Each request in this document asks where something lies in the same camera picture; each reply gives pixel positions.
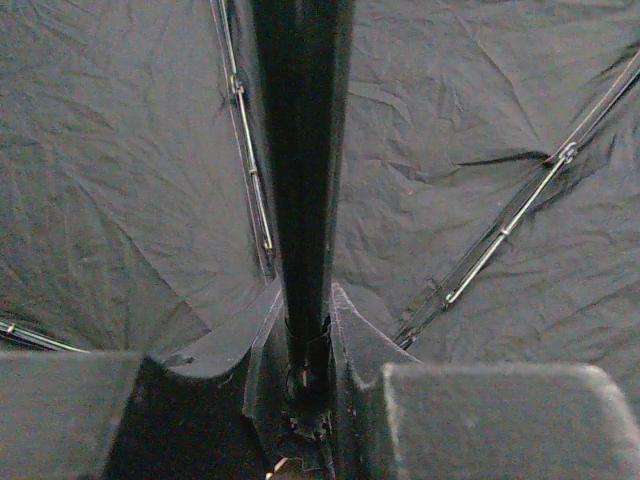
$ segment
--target black pole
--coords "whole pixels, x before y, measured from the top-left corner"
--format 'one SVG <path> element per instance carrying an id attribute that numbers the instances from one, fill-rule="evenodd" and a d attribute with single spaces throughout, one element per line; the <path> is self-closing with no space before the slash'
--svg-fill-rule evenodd
<path id="1" fill-rule="evenodd" d="M 351 0 L 254 0 L 294 396 L 328 389 L 328 296 Z"/>

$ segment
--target tent fabric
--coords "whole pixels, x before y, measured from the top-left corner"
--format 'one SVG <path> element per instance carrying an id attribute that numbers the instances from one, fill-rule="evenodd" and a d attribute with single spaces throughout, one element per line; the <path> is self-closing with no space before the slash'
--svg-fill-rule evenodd
<path id="1" fill-rule="evenodd" d="M 264 288 L 205 2 L 2 7 L 2 311 L 81 348 L 180 348 Z"/>
<path id="2" fill-rule="evenodd" d="M 251 2 L 228 11 L 264 172 Z M 357 2 L 334 280 L 369 321 L 416 315 L 640 48 L 639 20 L 633 0 Z M 2 311 L 158 353 L 232 321 L 265 279 L 211 4 L 9 2 L 2 26 Z M 594 363 L 640 412 L 639 96 L 411 354 Z"/>

